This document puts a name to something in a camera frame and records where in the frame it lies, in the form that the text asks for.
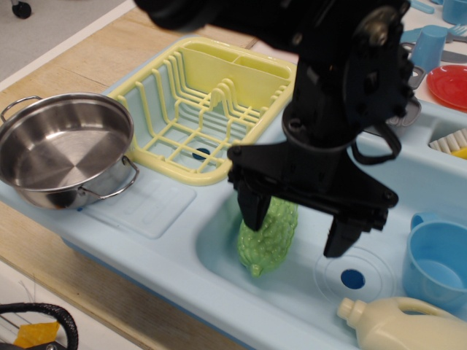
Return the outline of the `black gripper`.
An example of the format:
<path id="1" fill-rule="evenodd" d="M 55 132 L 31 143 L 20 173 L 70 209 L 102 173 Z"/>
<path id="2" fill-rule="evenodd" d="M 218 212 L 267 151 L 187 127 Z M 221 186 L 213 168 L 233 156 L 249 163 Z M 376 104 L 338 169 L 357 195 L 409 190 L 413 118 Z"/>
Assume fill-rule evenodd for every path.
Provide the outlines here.
<path id="1" fill-rule="evenodd" d="M 375 130 L 390 154 L 362 155 L 354 139 L 335 147 L 322 147 L 309 139 L 297 118 L 284 121 L 286 139 L 278 144 L 237 145 L 228 150 L 232 167 L 228 179 L 237 191 L 245 225 L 260 230 L 277 197 L 333 215 L 324 248 L 327 258 L 341 257 L 361 231 L 381 230 L 397 195 L 358 168 L 393 160 L 398 137 L 386 123 Z"/>

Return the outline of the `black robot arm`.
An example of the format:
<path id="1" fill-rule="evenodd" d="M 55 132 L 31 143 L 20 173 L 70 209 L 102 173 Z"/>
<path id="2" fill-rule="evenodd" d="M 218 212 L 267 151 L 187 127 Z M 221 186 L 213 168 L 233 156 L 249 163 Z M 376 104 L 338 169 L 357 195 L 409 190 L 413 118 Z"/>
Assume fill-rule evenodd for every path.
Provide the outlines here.
<path id="1" fill-rule="evenodd" d="M 278 197 L 331 214 L 326 257 L 342 256 L 363 232 L 381 230 L 398 196 L 361 170 L 395 159 L 387 125 L 413 95 L 401 46 L 407 1 L 139 1 L 159 27 L 207 24 L 254 36 L 298 56 L 285 141 L 235 146 L 229 181 L 245 224 L 257 230 Z"/>

